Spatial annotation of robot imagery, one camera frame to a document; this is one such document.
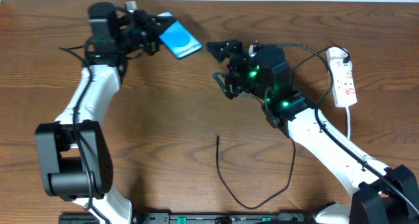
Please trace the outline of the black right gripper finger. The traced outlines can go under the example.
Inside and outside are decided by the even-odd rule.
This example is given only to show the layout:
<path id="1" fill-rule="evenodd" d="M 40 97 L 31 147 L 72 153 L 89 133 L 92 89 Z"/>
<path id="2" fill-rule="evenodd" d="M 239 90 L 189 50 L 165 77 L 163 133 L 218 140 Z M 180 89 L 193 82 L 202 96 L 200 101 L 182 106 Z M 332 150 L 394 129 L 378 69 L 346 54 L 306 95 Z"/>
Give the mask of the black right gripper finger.
<path id="1" fill-rule="evenodd" d="M 213 74 L 213 78 L 215 79 L 216 83 L 219 85 L 219 88 L 222 90 L 224 95 L 229 95 L 229 91 L 227 90 L 226 84 L 223 79 L 228 77 L 227 73 L 220 73 L 216 72 Z"/>
<path id="2" fill-rule="evenodd" d="M 207 51 L 219 62 L 223 62 L 226 58 L 242 53 L 242 42 L 236 39 L 221 42 L 208 42 L 206 44 Z"/>

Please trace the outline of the blue Galaxy smartphone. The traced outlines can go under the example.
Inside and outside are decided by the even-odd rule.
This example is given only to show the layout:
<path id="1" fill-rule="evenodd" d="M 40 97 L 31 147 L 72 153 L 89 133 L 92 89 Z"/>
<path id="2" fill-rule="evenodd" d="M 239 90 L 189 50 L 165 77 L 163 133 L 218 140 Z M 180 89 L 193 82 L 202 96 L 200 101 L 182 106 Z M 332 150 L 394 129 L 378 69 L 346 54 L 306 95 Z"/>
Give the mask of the blue Galaxy smartphone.
<path id="1" fill-rule="evenodd" d="M 159 38 L 179 60 L 193 55 L 203 48 L 202 43 L 177 20 Z"/>

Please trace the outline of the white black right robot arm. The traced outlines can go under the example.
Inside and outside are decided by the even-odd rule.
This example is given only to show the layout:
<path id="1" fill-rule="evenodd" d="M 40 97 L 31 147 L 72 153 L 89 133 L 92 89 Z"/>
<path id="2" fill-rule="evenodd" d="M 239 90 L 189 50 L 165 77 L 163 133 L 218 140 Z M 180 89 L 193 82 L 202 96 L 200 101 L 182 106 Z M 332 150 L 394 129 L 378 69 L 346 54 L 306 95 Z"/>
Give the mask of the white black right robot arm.
<path id="1" fill-rule="evenodd" d="M 352 202 L 328 204 L 316 211 L 315 223 L 417 223 L 418 182 L 403 165 L 391 168 L 360 149 L 337 130 L 293 84 L 283 44 L 255 43 L 244 50 L 235 39 L 209 42 L 208 52 L 226 62 L 214 79 L 227 98 L 244 93 L 262 100 L 273 128 L 313 154 L 342 184 Z"/>

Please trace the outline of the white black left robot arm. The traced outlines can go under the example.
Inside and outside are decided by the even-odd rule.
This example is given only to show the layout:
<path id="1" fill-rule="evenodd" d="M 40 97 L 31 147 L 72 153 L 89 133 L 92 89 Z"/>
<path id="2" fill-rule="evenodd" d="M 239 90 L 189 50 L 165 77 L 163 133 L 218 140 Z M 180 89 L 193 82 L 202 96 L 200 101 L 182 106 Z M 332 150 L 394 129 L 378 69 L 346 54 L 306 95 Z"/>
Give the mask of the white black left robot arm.
<path id="1" fill-rule="evenodd" d="M 61 216 L 60 223 L 143 223 L 133 202 L 114 186 L 101 124 L 128 62 L 158 52 L 163 35 L 179 22 L 169 12 L 148 14 L 134 2 L 125 7 L 95 3 L 88 8 L 88 21 L 92 35 L 79 56 L 80 83 L 56 119 L 35 131 L 43 188 L 86 210 L 86 215 Z"/>

